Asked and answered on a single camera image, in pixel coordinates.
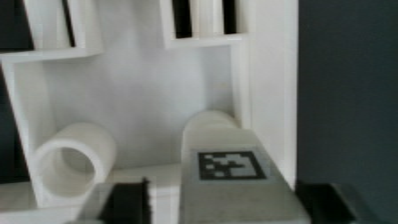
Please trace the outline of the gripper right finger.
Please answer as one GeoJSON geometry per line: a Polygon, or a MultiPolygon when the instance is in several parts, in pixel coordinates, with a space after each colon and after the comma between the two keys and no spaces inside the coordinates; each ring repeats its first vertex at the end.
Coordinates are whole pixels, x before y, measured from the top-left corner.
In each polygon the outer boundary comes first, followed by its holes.
{"type": "Polygon", "coordinates": [[[294,186],[310,224],[365,224],[371,211],[349,185],[298,183],[294,186]]]}

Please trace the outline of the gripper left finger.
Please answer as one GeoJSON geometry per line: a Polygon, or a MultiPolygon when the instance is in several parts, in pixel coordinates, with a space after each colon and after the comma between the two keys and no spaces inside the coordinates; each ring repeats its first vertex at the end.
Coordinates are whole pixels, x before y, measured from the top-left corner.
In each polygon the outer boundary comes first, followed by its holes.
{"type": "Polygon", "coordinates": [[[118,183],[102,207],[104,224],[150,224],[149,182],[118,183]]]}

